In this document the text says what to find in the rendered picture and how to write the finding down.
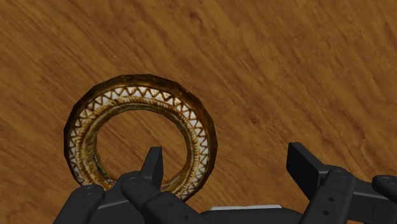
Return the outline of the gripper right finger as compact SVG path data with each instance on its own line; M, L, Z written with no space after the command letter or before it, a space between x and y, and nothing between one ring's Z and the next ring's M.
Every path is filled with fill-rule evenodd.
M299 224L397 224L397 176L362 181L322 163L301 143L288 144L286 169L309 199Z

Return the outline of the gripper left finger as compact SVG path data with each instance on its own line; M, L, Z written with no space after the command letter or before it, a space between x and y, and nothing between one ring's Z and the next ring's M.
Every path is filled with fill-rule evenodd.
M139 211L145 224L211 224L171 192L161 192L164 174L162 148L150 148L140 171L123 174L118 180L122 195ZM105 198L99 185L75 189L53 224L89 224Z

